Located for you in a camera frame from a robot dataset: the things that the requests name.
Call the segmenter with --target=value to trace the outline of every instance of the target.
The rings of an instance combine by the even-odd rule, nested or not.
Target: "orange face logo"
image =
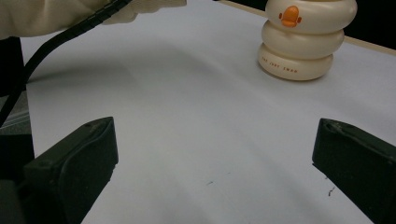
[[[299,17],[300,11],[296,6],[286,8],[285,12],[279,13],[279,19],[282,20],[282,24],[287,27],[295,27],[297,23],[300,23],[303,18]]]

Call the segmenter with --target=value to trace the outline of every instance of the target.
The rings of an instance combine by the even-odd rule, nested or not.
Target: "white sleeve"
[[[93,14],[110,0],[0,0],[0,39],[47,35]],[[181,7],[186,0],[133,0],[105,24],[133,21],[138,13]]]

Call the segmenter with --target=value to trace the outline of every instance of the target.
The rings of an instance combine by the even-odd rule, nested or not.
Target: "gloved hand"
[[[0,40],[10,36],[47,35],[93,14],[110,0],[1,0]],[[181,7],[186,0],[133,0],[104,24],[133,21],[138,13]]]

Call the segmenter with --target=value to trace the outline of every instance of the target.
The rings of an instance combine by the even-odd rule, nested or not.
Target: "white table surface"
[[[120,163],[83,223],[372,223],[312,165],[320,118],[396,145],[396,57],[348,43],[309,82],[257,63],[266,19],[221,3],[98,26],[27,86],[35,154],[114,117]],[[50,35],[23,38],[25,60]]]

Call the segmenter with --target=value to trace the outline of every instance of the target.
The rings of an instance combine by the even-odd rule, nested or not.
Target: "cream ring toy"
[[[343,41],[343,30],[328,35],[302,35],[277,29],[270,21],[262,27],[262,42],[268,49],[291,58],[323,58],[338,50]]]
[[[259,63],[270,74],[290,80],[310,80],[323,76],[332,66],[332,54],[315,60],[280,57],[264,44],[259,50]]]
[[[328,34],[347,27],[355,18],[355,0],[269,0],[267,18],[279,29],[301,34]]]

